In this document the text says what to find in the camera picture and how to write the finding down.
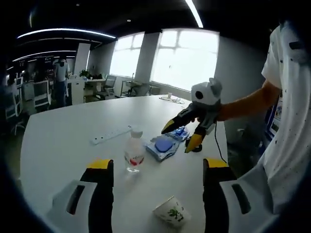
plastic water bottle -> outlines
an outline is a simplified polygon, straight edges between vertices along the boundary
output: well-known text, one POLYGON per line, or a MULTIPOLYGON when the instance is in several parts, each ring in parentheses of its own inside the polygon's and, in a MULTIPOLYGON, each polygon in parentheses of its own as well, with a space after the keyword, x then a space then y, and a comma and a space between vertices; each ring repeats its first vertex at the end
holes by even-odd
POLYGON ((127 140, 125 148, 126 169, 129 172, 138 172, 138 166, 144 161, 145 147, 141 139, 142 131, 137 129, 131 130, 131 137, 127 140))

white paper cup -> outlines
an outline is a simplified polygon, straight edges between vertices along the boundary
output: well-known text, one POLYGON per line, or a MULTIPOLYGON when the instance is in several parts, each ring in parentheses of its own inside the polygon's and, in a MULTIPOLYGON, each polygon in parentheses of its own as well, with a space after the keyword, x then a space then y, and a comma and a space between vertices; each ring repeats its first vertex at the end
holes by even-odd
POLYGON ((191 219, 181 202, 174 196, 154 209, 154 214, 169 225, 179 228, 191 219))

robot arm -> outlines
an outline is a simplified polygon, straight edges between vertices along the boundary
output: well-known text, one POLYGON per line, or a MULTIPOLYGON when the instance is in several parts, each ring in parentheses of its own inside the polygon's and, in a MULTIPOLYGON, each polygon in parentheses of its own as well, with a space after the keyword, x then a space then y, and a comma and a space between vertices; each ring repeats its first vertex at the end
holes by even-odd
POLYGON ((221 83, 214 78, 209 82, 199 83, 191 88, 191 101, 189 106, 171 119, 163 128, 162 134, 171 132, 181 126, 188 125, 197 117, 203 119, 196 127, 185 153, 189 153, 199 146, 205 135, 208 135, 213 127, 215 118, 219 114, 221 83))

computer monitor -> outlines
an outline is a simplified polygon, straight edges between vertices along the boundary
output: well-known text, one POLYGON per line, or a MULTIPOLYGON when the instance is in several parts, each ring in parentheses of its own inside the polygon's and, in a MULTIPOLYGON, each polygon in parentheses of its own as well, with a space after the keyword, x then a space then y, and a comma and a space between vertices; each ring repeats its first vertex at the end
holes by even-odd
POLYGON ((23 85, 23 77, 15 79, 15 84, 17 88, 21 87, 23 85))

window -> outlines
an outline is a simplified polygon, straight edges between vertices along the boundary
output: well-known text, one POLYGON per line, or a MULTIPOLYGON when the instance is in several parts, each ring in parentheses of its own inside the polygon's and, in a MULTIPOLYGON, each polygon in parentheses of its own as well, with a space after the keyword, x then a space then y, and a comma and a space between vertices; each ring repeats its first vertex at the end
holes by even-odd
POLYGON ((151 81, 191 90, 214 77, 219 34, 205 30, 165 30, 160 36, 151 81))
POLYGON ((135 77, 144 33, 118 39, 112 55, 110 74, 135 77))

